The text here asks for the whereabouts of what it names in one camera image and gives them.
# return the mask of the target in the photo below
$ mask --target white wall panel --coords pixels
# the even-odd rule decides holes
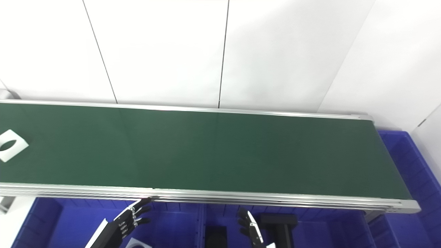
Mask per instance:
[[[0,1],[0,76],[23,99],[115,101],[81,0]]]
[[[217,107],[227,0],[86,0],[119,103]]]
[[[377,0],[319,112],[412,131],[441,102],[441,1]]]
[[[231,0],[220,106],[316,112],[374,0]]]
[[[417,127],[411,136],[441,183],[441,106]]]

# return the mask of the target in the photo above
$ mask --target blue storage crate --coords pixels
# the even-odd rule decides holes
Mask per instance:
[[[112,220],[130,201],[37,198],[13,248],[83,248],[104,218]],[[230,248],[250,247],[240,234],[238,205],[151,203],[145,216],[151,223],[140,225],[124,239],[124,248],[134,237],[154,248],[203,248],[207,225],[226,226]],[[260,213],[296,214],[293,230],[297,248],[375,248],[374,240],[357,210],[243,206]],[[262,234],[270,241],[266,232]]]
[[[84,248],[104,218],[113,220],[132,201],[37,198],[13,248]],[[151,203],[143,214],[152,221],[126,237],[153,247],[200,247],[205,210],[192,203]]]
[[[292,231],[296,248],[375,248],[362,211],[207,204],[206,225],[226,226],[229,248],[250,247],[249,239],[239,232],[239,207],[256,217],[260,213],[295,214],[299,221]],[[266,231],[261,232],[268,244],[271,240]]]
[[[441,247],[441,187],[407,132],[379,131],[412,197],[417,214],[385,214],[370,230],[377,248]]]

